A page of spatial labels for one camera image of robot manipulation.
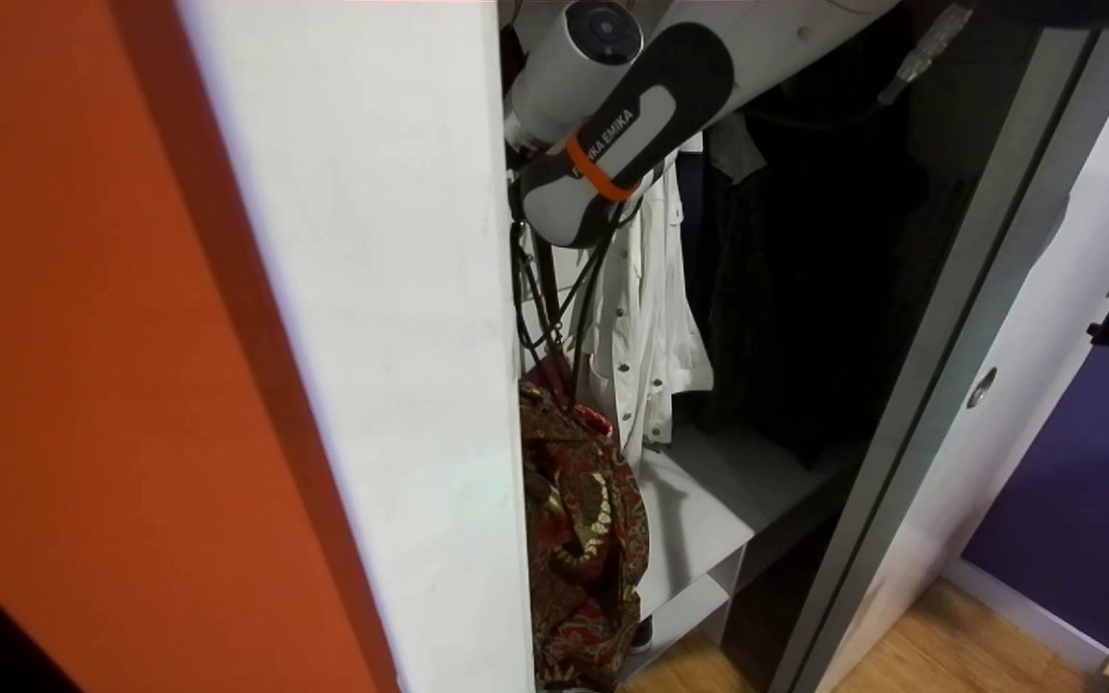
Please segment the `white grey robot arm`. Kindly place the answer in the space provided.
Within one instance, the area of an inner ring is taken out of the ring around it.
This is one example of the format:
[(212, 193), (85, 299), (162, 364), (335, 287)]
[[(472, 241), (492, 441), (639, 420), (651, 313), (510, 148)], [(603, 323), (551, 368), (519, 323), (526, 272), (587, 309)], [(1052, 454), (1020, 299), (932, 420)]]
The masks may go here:
[(562, 0), (506, 92), (513, 214), (594, 246), (687, 138), (846, 44), (904, 0)]

